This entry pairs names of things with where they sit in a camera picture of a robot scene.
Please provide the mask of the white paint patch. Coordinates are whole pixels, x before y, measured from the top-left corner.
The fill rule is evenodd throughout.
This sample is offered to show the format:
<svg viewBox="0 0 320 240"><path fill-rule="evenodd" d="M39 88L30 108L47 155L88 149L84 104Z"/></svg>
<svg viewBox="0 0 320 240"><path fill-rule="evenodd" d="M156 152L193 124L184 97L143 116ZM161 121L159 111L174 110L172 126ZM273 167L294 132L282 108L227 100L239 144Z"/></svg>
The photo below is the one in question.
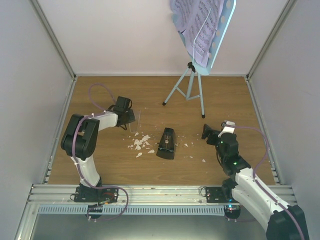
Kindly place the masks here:
<svg viewBox="0 0 320 240"><path fill-rule="evenodd" d="M151 143L151 136L148 134L135 132L133 136L129 136L129 140L127 149L134 151L135 158L156 153L155 145Z"/></svg>

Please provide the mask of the light blue music stand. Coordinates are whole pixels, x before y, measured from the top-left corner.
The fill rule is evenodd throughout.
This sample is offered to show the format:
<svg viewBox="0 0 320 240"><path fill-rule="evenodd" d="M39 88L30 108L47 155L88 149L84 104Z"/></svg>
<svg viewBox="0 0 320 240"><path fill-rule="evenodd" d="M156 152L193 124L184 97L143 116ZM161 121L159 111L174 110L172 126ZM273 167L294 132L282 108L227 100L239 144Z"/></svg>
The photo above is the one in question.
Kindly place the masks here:
<svg viewBox="0 0 320 240"><path fill-rule="evenodd" d="M223 0L223 9L219 22L217 25L217 30L215 32L214 38L212 40L211 46L209 48L209 60L206 67L202 67L197 64L193 57L188 53L186 49L186 41L184 36L178 32L179 37L182 40L185 49L190 56L190 62L188 62L186 70L178 79L177 83L174 85L166 99L163 101L162 105L165 106L173 93L178 91L184 98L189 101L196 98L200 99L201 117L205 118L205 107L204 107L204 97L202 88L202 76L208 76L211 73L215 60L217 58L218 52L220 50L221 44L229 27L230 21L236 9L237 2L235 0ZM176 15L172 13L172 22L176 23Z"/></svg>

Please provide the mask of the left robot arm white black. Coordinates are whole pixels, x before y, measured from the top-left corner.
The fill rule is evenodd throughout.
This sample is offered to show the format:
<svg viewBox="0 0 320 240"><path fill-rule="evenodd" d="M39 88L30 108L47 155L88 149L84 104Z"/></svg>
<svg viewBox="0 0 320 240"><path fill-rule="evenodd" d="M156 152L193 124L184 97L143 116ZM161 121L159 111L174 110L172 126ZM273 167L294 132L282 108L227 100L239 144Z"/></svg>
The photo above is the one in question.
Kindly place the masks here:
<svg viewBox="0 0 320 240"><path fill-rule="evenodd" d="M101 113L73 114L63 134L61 149L71 158L77 169L80 183L70 199L76 203L110 204L117 202L119 189L115 186L103 187L98 174L94 151L98 133L107 128L127 129L135 121L132 100L119 96L115 104Z"/></svg>

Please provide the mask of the black metronome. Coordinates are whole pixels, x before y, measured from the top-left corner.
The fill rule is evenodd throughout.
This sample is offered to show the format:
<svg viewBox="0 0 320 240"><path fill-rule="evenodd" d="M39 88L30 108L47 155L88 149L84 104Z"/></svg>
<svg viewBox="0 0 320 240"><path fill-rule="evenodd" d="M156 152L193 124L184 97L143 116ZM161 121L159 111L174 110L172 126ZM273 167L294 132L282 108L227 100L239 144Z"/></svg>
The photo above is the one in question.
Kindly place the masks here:
<svg viewBox="0 0 320 240"><path fill-rule="evenodd" d="M177 148L176 133L173 128L165 127L158 143L156 156L165 160L175 158Z"/></svg>

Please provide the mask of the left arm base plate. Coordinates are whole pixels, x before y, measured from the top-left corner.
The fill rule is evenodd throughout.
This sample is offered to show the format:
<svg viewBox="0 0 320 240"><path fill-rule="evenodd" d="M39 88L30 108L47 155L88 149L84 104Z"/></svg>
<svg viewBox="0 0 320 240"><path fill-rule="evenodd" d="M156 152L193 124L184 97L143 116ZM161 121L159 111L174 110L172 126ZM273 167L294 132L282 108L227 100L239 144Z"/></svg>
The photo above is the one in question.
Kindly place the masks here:
<svg viewBox="0 0 320 240"><path fill-rule="evenodd" d="M117 188L95 189L80 185L69 198L75 203L110 204L117 202L118 193L119 190Z"/></svg>

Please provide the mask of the clear plastic metronome cover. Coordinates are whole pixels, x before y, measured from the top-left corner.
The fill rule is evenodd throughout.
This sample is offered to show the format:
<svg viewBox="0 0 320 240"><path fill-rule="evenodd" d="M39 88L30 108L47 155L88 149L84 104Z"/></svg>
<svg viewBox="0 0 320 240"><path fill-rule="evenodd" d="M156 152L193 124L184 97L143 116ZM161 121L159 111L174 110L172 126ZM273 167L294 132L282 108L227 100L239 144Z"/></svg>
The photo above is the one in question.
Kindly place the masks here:
<svg viewBox="0 0 320 240"><path fill-rule="evenodd" d="M141 120L141 110L134 109L134 121L129 123L129 130L131 133L136 133L140 127L140 120Z"/></svg>

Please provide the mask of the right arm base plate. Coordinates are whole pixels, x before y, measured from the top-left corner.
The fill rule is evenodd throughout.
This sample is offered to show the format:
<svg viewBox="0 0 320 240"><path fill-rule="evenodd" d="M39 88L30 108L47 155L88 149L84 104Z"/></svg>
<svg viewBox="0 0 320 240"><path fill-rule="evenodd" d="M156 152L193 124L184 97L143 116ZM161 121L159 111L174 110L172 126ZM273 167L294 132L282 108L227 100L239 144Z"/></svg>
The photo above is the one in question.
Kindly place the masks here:
<svg viewBox="0 0 320 240"><path fill-rule="evenodd" d="M239 204L232 197L231 189L227 186L202 186L199 190L202 197L206 198L207 203L211 204Z"/></svg>

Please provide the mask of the sheet music pages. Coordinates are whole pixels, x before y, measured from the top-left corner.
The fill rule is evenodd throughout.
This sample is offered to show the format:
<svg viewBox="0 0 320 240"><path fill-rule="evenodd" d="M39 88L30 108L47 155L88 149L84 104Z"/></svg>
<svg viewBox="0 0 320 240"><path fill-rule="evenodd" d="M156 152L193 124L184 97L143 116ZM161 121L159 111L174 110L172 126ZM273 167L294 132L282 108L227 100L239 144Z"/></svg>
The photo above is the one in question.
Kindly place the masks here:
<svg viewBox="0 0 320 240"><path fill-rule="evenodd" d="M187 52L201 67L208 64L223 6L223 0L170 1L170 9L176 15L175 27L184 36Z"/></svg>

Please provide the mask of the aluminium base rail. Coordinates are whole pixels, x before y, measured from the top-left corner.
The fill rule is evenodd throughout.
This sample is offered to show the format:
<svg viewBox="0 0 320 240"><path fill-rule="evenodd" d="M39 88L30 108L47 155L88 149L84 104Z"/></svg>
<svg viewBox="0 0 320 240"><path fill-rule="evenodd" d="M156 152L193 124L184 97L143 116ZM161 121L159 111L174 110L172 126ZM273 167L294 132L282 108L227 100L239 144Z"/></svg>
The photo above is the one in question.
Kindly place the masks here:
<svg viewBox="0 0 320 240"><path fill-rule="evenodd" d="M76 192L72 184L35 184L28 202L37 204L73 204ZM130 205L206 205L205 190L196 185L123 185Z"/></svg>

